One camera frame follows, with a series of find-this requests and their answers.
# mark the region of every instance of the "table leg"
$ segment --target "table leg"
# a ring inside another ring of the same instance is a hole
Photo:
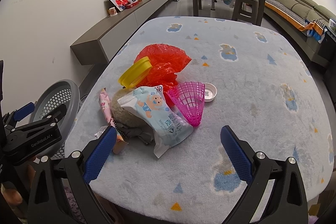
[[[202,10],[202,0],[198,0],[198,9]]]
[[[261,21],[264,15],[264,8],[265,8],[265,0],[259,0],[258,15],[256,21],[257,26],[261,26]]]
[[[193,14],[198,17],[198,0],[193,0]]]

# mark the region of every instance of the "plastic shuttlecock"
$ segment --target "plastic shuttlecock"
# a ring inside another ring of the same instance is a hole
[[[205,85],[200,82],[184,82],[167,92],[170,99],[192,126],[201,123],[204,108]]]

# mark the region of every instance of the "gray laundry basket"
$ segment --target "gray laundry basket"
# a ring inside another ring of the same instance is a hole
[[[67,106],[67,114],[57,123],[62,140],[39,153],[37,155],[39,158],[44,155],[52,157],[58,150],[59,152],[55,157],[64,157],[64,141],[72,129],[77,112],[81,106],[78,86],[71,80],[61,80],[51,85],[36,102],[35,110],[31,114],[29,122],[41,120],[62,103]]]

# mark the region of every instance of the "sofa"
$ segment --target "sofa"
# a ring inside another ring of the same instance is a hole
[[[324,68],[329,66],[336,53],[336,36],[325,26],[329,25],[330,18],[335,20],[336,15],[313,0],[266,0],[264,13],[294,39],[311,62],[315,62]],[[306,29],[302,31],[302,24],[309,24],[310,28],[313,29],[313,23],[320,32],[326,30],[322,36],[317,34],[320,42],[316,37],[309,37]]]

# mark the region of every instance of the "baby wipes package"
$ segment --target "baby wipes package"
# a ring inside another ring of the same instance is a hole
[[[141,86],[118,99],[118,103],[122,108],[144,119],[154,129],[154,154],[158,158],[194,130],[167,106],[162,85]]]

